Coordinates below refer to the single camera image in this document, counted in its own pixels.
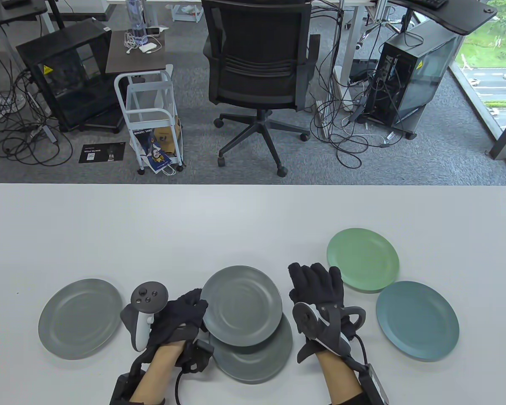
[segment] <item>glove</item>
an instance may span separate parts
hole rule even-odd
[[[338,307],[344,307],[343,281],[339,268],[332,266],[329,271],[326,271],[320,263],[314,263],[311,267],[292,263],[288,267],[288,273],[294,285],[294,289],[288,294],[293,303],[305,302],[318,306],[336,304]],[[341,318],[341,332],[349,340],[355,337],[356,329],[349,316]],[[298,363],[324,350],[326,350],[324,346],[306,338],[305,345],[298,353]]]
[[[199,329],[205,329],[202,318],[208,303],[200,298],[201,289],[194,289],[175,301],[169,301],[164,309],[153,316],[146,350],[133,362],[130,375],[139,373],[143,363],[151,363],[157,349],[167,343],[186,341],[176,366],[181,367],[191,360],[193,341]]]

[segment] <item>hand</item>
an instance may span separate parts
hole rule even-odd
[[[293,263],[288,267],[288,273],[294,285],[294,289],[288,294],[293,303],[305,302],[312,305],[335,303],[338,307],[345,307],[343,280],[341,271],[336,266],[326,271],[320,263],[314,263],[311,267]],[[349,316],[341,318],[341,332],[349,340],[355,337],[356,329]]]
[[[167,302],[166,307],[153,317],[146,350],[137,358],[134,366],[151,363],[157,349],[168,343],[185,341],[184,353],[189,353],[187,349],[199,334],[207,308],[208,303],[201,299],[201,289],[194,289],[174,301]],[[188,359],[180,356],[177,365],[180,366],[184,361]]]

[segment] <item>computer case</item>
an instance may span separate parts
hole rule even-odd
[[[86,19],[16,47],[62,131],[119,110],[116,75],[105,73],[110,35],[108,27]]]
[[[430,102],[457,50],[457,37],[429,20],[386,41],[363,115],[393,127]]]

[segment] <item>chair caster wheel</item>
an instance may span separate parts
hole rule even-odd
[[[279,167],[279,168],[278,168],[278,170],[277,170],[277,175],[278,175],[279,177],[285,177],[285,176],[286,176],[286,174],[287,174],[287,172],[288,172],[288,171],[287,171],[287,169],[286,169],[285,167],[281,166],[281,167]]]

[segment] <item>plate rim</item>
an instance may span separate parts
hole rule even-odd
[[[294,346],[294,338],[292,336],[292,326],[291,326],[290,322],[288,321],[288,318],[286,317],[285,314],[281,315],[280,324],[282,322],[284,322],[284,324],[285,324],[285,326],[283,327],[285,332],[288,331],[288,337],[289,337],[288,341],[290,342],[290,345],[288,345],[288,353],[285,357],[285,361],[282,361],[281,365],[272,374],[270,374],[269,376],[265,376],[264,378],[259,378],[258,380],[245,380],[243,378],[237,378],[237,377],[233,376],[232,374],[230,374],[230,372],[228,372],[227,370],[222,368],[220,366],[220,363],[218,362],[218,360],[216,359],[216,357],[214,355],[214,361],[218,365],[218,369],[221,370],[222,372],[224,372],[224,374],[226,374],[227,376],[231,377],[233,380],[236,380],[236,381],[241,382],[243,384],[249,384],[249,385],[262,384],[262,383],[265,383],[265,382],[271,380],[275,376],[277,376],[285,368],[286,363],[288,362],[288,359],[290,358],[290,355],[292,353],[292,347]],[[209,334],[209,337],[208,337],[209,343],[210,343],[210,338],[218,340],[226,346],[232,346],[232,345],[229,345],[229,344],[219,340],[218,338],[216,338],[216,336],[214,336],[212,334]]]
[[[420,355],[420,352],[417,349],[414,349],[412,346],[407,345],[406,343],[404,343],[403,341],[401,341],[399,338],[397,338],[397,336],[394,334],[394,332],[392,331],[392,329],[389,327],[387,320],[385,320],[385,319],[381,320],[380,319],[380,317],[379,317],[379,312],[380,312],[379,307],[380,307],[380,305],[382,305],[382,297],[386,297],[386,294],[384,293],[384,291],[390,291],[388,289],[389,287],[395,286],[396,284],[400,284],[400,283],[404,283],[404,284],[407,284],[407,285],[419,285],[419,286],[427,287],[427,289],[429,289],[430,291],[434,292],[434,294],[436,294],[438,297],[440,297],[442,299],[442,301],[444,301],[448,305],[448,308],[449,308],[450,312],[453,313],[453,316],[455,318],[455,322],[456,322],[456,325],[457,325],[457,331],[454,334],[455,340],[454,340],[453,346],[448,351],[442,351],[442,353],[440,355],[435,355],[435,356],[432,356],[432,355],[429,355],[429,356]],[[379,296],[378,296],[377,302],[375,304],[375,313],[376,313],[376,317],[377,317],[377,323],[380,326],[380,329],[382,330],[382,333],[384,333],[384,336],[386,336],[386,338],[390,341],[390,343],[392,343],[392,345],[394,345],[398,350],[400,350],[405,355],[407,355],[407,356],[409,356],[411,358],[418,359],[418,360],[421,360],[421,361],[427,361],[427,362],[439,361],[439,360],[447,357],[447,355],[449,355],[450,353],[452,353],[452,351],[457,346],[457,343],[459,342],[459,336],[460,336],[460,333],[461,333],[461,326],[459,325],[459,318],[457,316],[457,313],[453,309],[452,305],[448,302],[448,300],[446,298],[444,298],[444,296],[440,292],[438,292],[437,290],[433,289],[432,287],[430,287],[430,286],[428,286],[428,285],[426,285],[424,283],[421,283],[419,281],[401,280],[401,281],[394,282],[393,284],[391,284],[388,287],[386,287],[386,289],[384,289],[379,294]]]
[[[41,342],[41,344],[43,345],[43,347],[49,352],[49,353],[52,353],[53,355],[55,355],[56,357],[59,357],[60,359],[64,359],[64,360],[78,360],[78,359],[85,359],[87,357],[90,357],[91,355],[93,355],[95,352],[97,352],[98,350],[102,349],[110,340],[111,338],[114,336],[114,334],[116,333],[116,331],[118,330],[118,327],[120,326],[120,314],[118,312],[118,314],[116,315],[116,319],[114,321],[114,323],[112,324],[112,332],[106,337],[106,339],[104,341],[102,341],[102,343],[100,343],[99,345],[97,345],[96,347],[94,347],[93,349],[89,350],[89,351],[86,351],[80,355],[77,355],[77,356],[64,356],[64,355],[60,355],[59,353],[56,353],[56,351],[54,350],[54,348],[51,348],[49,347],[49,345],[45,344],[44,340],[41,338],[42,335],[44,335],[45,333],[42,332],[42,327],[43,327],[43,320],[42,320],[42,317],[43,317],[43,313],[45,313],[45,310],[47,309],[49,303],[57,296],[59,295],[64,289],[67,289],[68,287],[70,287],[71,285],[74,285],[74,284],[77,284],[77,283],[80,283],[80,282],[86,282],[86,281],[97,281],[97,282],[103,282],[105,283],[107,286],[110,286],[110,290],[113,291],[113,293],[116,294],[116,297],[118,298],[118,300],[120,301],[120,308],[122,308],[124,306],[124,300],[122,298],[122,295],[120,295],[120,291],[118,291],[118,289],[113,285],[111,284],[109,281],[107,280],[103,280],[102,278],[82,278],[81,280],[76,280],[76,281],[73,281],[71,283],[69,283],[68,285],[62,287],[61,289],[59,289],[56,293],[54,293],[54,295],[52,295],[52,297],[50,297],[47,302],[45,303],[43,309],[41,310],[41,313],[39,314],[39,320],[38,320],[38,337],[39,337],[39,341]]]
[[[202,291],[201,291],[201,299],[206,299],[206,296],[204,295],[205,294],[205,287],[206,285],[215,277],[218,275],[218,273],[224,271],[224,270],[227,270],[229,268],[233,268],[233,267],[246,267],[246,268],[249,268],[249,269],[252,269],[254,270],[255,272],[258,272],[260,273],[262,276],[264,276],[269,282],[272,283],[272,285],[274,286],[275,288],[275,291],[277,292],[277,305],[278,305],[278,313],[281,313],[283,314],[283,300],[282,300],[282,297],[281,297],[281,293],[280,293],[280,290],[278,289],[278,287],[276,286],[276,284],[274,283],[274,280],[272,280],[268,274],[266,274],[265,272],[259,270],[258,268],[254,268],[254,267],[251,267],[251,266],[248,266],[248,265],[232,265],[232,266],[226,266],[224,268],[222,268],[221,270],[218,270],[217,272],[215,272],[214,274],[212,274],[210,276],[210,278],[207,279],[205,285],[203,286],[202,288]],[[210,311],[210,302],[208,303],[208,309],[207,309],[207,313],[208,311]],[[268,334],[268,336],[264,337],[261,341],[257,342],[257,343],[246,343],[246,344],[243,344],[239,341],[236,341],[236,340],[224,340],[224,339],[221,339],[220,337],[216,336],[215,334],[213,334],[211,331],[210,331],[210,328],[208,327],[208,325],[210,324],[210,321],[206,322],[206,314],[205,314],[205,318],[203,319],[204,323],[205,323],[205,326],[208,330],[208,332],[210,332],[210,335],[214,335],[214,337],[220,341],[222,341],[223,343],[226,343],[228,345],[232,345],[232,346],[238,346],[238,347],[248,347],[248,346],[254,346],[254,345],[258,345],[259,343],[262,343],[264,340],[268,339],[270,336],[272,336],[272,334],[275,332],[275,330],[277,329],[277,327],[279,326],[279,322],[277,322],[274,327],[273,330],[271,330],[270,334]]]
[[[360,283],[356,282],[356,280],[354,278],[347,278],[345,280],[344,279],[343,270],[341,269],[341,267],[338,265],[338,263],[334,263],[334,262],[332,262],[330,260],[330,253],[329,253],[329,251],[330,251],[330,245],[332,243],[335,243],[334,239],[336,239],[336,237],[338,237],[340,234],[342,234],[344,232],[351,231],[351,230],[361,230],[361,231],[371,232],[371,233],[377,235],[378,237],[381,237],[382,239],[384,239],[384,241],[386,241],[386,243],[388,244],[388,246],[393,250],[393,252],[396,255],[396,259],[397,259],[397,270],[396,270],[396,272],[394,272],[394,276],[390,278],[390,281],[389,281],[388,284],[384,285],[384,283],[382,283],[382,285],[379,285],[378,287],[376,287],[374,289],[371,289],[371,287],[369,287],[369,286],[360,285]],[[397,278],[399,276],[399,272],[400,272],[400,269],[401,269],[401,261],[399,260],[399,254],[397,253],[397,250],[392,245],[392,243],[390,243],[390,241],[388,239],[386,239],[380,233],[372,231],[371,229],[368,229],[368,228],[361,228],[361,227],[345,228],[345,229],[342,229],[341,231],[337,232],[334,236],[332,236],[332,238],[330,238],[330,241],[328,242],[328,245],[326,247],[326,260],[327,260],[329,266],[336,266],[336,267],[339,268],[339,271],[341,272],[341,278],[342,278],[343,282],[346,285],[349,285],[350,287],[352,287],[354,289],[359,289],[361,291],[369,291],[369,292],[370,291],[373,291],[373,292],[381,291],[382,289],[385,289],[386,287],[394,284],[394,282],[397,280]]]

